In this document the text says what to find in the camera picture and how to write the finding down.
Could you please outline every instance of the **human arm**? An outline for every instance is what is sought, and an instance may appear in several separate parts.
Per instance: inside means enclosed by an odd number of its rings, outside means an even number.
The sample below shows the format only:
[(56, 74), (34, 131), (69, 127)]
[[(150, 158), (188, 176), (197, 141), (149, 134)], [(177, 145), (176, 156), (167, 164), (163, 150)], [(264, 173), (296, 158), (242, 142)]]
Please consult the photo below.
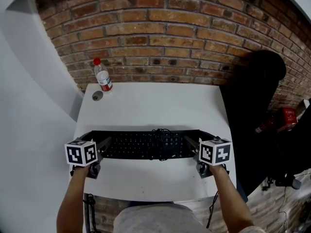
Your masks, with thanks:
[(220, 206), (229, 233), (238, 233), (253, 226), (251, 213), (222, 166), (210, 166), (214, 175)]
[(77, 168), (69, 183), (64, 200), (59, 208), (57, 233), (82, 233), (83, 229), (83, 192), (88, 166)]

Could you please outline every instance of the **black office chair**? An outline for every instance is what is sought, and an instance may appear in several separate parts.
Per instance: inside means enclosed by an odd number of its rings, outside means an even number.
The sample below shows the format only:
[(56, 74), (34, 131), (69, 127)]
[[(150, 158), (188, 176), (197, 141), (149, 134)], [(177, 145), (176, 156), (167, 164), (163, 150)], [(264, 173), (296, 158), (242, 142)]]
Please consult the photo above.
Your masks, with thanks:
[(221, 87), (231, 129), (237, 179), (246, 196), (268, 175), (267, 156), (262, 154), (262, 143), (266, 139), (255, 134), (254, 129), (265, 117), (278, 82), (285, 74), (282, 58), (274, 52), (261, 50), (254, 52), (237, 85)]

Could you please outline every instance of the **brick floor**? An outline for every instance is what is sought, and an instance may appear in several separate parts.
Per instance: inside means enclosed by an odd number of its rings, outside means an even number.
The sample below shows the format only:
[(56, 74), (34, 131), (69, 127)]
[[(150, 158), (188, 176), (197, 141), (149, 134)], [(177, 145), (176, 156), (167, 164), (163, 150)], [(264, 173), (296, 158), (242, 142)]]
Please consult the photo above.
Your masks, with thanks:
[[(300, 176), (297, 179), (302, 182), (301, 188), (299, 190), (294, 190), (291, 187), (286, 188), (286, 197), (281, 210), (287, 212), (288, 233), (294, 232), (295, 228), (299, 225), (300, 211), (304, 202), (311, 195), (310, 175)], [(284, 187), (275, 187), (272, 185), (268, 191), (259, 191), (257, 194), (249, 197), (247, 205), (252, 213), (254, 223), (266, 230), (267, 233), (283, 233), (286, 230), (287, 225), (283, 227), (285, 214), (278, 213), (284, 199), (284, 190)], [(102, 233), (112, 233), (113, 221), (123, 209), (127, 208), (128, 201), (97, 196), (95, 196), (95, 200), (95, 221), (97, 229)], [(206, 225), (209, 216), (208, 208), (212, 200), (213, 198), (207, 198), (200, 201), (179, 202), (179, 204), (192, 209), (202, 224)], [(220, 210), (219, 199), (214, 206), (210, 230), (213, 233), (227, 232)]]

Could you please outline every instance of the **black keyboard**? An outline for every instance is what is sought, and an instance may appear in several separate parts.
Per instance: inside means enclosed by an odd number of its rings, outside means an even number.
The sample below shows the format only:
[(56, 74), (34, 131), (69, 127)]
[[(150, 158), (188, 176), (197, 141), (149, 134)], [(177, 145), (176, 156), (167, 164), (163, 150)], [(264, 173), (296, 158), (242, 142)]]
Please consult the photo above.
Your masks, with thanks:
[[(189, 158), (195, 153), (189, 148), (184, 136), (197, 140), (203, 132), (188, 131), (92, 131), (83, 140), (101, 142), (111, 137), (111, 144), (107, 149), (100, 150), (103, 158), (137, 159), (137, 160), (167, 160), (172, 158)], [(203, 133), (205, 140), (212, 140), (213, 136)]]

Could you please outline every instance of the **white table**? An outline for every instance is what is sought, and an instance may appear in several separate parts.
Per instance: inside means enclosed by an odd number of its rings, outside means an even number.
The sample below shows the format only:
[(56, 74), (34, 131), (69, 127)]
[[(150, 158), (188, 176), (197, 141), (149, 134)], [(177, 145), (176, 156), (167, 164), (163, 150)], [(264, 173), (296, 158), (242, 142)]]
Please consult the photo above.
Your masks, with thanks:
[[(197, 130), (231, 140), (218, 86), (178, 83), (114, 83), (100, 101), (89, 84), (74, 137), (92, 130)], [(133, 201), (185, 201), (214, 196), (213, 177), (201, 179), (192, 158), (159, 160), (103, 159), (96, 180), (87, 178), (85, 192)], [(227, 164), (236, 186), (234, 154)]]

